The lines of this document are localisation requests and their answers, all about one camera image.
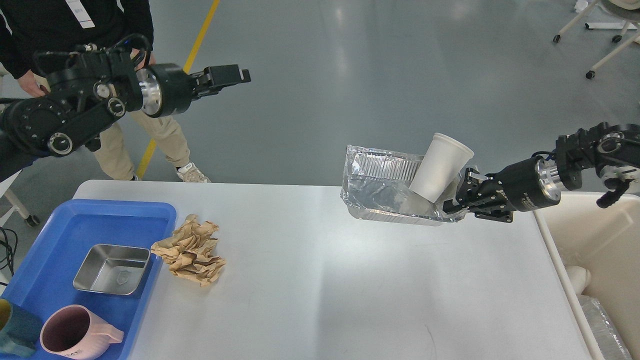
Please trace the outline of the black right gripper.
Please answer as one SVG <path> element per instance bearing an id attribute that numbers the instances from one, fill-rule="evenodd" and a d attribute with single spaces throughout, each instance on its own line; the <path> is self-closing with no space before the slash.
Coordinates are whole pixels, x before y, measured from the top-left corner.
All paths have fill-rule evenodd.
<path id="1" fill-rule="evenodd" d="M 484 175 L 474 167 L 466 167 L 454 198 L 443 203 L 442 211 L 449 215 L 467 210 L 478 219 L 512 223 L 515 211 L 530 212 L 558 205 L 562 191 L 555 162 L 542 156 Z"/>

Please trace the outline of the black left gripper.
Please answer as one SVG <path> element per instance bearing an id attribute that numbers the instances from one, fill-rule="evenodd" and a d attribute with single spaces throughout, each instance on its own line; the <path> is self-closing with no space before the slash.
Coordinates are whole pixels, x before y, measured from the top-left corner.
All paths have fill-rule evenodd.
<path id="1" fill-rule="evenodd" d="M 186 73 L 173 63 L 154 64 L 135 71 L 142 93 L 141 111 L 158 118 L 186 112 L 192 102 L 220 93 L 221 88 L 252 81 L 238 64 L 208 66 Z"/>

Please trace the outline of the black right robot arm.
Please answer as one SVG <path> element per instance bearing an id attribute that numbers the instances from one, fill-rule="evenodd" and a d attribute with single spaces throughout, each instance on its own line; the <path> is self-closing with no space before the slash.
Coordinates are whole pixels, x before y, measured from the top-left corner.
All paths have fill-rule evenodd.
<path id="1" fill-rule="evenodd" d="M 588 169 L 594 169 L 606 187 L 597 206 L 608 208 L 624 194 L 639 191 L 639 165 L 639 126 L 604 121 L 560 136 L 553 150 L 535 152 L 501 171 L 483 175 L 466 168 L 455 196 L 442 210 L 511 223 L 514 212 L 554 207 L 563 192 L 581 189 L 582 173 Z"/>

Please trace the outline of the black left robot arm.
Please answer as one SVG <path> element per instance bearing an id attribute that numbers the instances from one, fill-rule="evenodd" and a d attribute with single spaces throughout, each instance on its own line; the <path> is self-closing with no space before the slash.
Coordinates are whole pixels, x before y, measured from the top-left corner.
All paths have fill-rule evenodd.
<path id="1" fill-rule="evenodd" d="M 41 51 L 39 59 L 62 57 L 65 68 L 46 76 L 50 91 L 32 98 L 2 98 L 0 174 L 5 181 L 39 158 L 66 157 L 82 146 L 98 148 L 98 136 L 128 112 L 164 117 L 187 111 L 192 102 L 251 82 L 237 64 L 185 73 L 173 63 L 149 64 L 147 49 L 131 58 L 131 34 L 112 47 L 94 44 L 76 51 Z"/>

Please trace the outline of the person's left hand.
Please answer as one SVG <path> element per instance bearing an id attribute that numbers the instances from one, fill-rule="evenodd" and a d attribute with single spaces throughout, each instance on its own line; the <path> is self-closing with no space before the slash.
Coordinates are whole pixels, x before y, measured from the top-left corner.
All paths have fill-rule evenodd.
<path id="1" fill-rule="evenodd" d="M 133 48 L 130 53 L 132 63 L 135 65 L 135 70 L 146 68 L 150 65 L 156 64 L 156 58 L 153 51 Z"/>

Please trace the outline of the person's right hand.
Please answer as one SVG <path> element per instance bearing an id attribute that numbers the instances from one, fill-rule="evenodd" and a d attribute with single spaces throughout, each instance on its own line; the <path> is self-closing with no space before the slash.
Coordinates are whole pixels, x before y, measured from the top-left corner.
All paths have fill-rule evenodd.
<path id="1" fill-rule="evenodd" d="M 31 70 L 20 76 L 17 82 L 23 91 L 34 98 L 43 97 L 50 93 L 50 86 L 46 78 L 34 74 Z"/>

